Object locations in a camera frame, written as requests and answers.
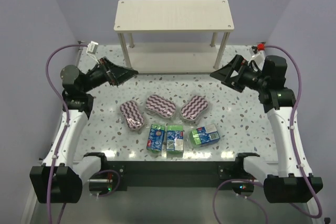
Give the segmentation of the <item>purple wavy sponge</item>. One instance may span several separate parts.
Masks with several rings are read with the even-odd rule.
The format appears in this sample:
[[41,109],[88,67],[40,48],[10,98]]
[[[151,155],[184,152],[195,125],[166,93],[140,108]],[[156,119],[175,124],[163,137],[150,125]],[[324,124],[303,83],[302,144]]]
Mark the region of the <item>purple wavy sponge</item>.
[[152,94],[145,101],[145,109],[164,119],[171,119],[176,112],[176,105],[157,94]]
[[119,109],[129,130],[139,131],[145,126],[145,117],[135,101],[126,101],[120,105]]
[[181,107],[181,118],[188,123],[196,123],[209,108],[209,102],[200,95],[192,96]]

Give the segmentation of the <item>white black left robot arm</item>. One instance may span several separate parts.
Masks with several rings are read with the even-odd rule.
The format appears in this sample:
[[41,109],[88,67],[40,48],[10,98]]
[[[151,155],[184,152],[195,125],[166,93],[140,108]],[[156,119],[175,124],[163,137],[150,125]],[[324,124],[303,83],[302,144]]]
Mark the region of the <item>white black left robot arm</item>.
[[78,164],[74,163],[79,138],[93,108],[94,98],[89,91],[105,83],[117,87],[136,75],[138,71],[115,65],[106,57],[87,73],[75,65],[62,69],[63,113],[59,130],[42,164],[32,167],[29,174],[40,203],[77,203],[84,184],[108,167],[104,153],[87,153]]

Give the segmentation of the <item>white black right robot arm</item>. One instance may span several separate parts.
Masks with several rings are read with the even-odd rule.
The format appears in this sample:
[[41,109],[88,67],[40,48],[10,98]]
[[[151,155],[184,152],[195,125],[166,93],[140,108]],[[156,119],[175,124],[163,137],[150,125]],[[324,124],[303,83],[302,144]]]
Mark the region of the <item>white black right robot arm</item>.
[[295,94],[285,87],[287,62],[280,56],[267,56],[261,71],[253,69],[241,55],[226,66],[212,72],[210,77],[223,85],[243,92],[250,88],[270,122],[278,155],[278,168],[269,166],[258,154],[239,153],[244,172],[262,183],[269,203],[306,203],[323,187],[320,177],[313,175],[302,147],[297,127]]

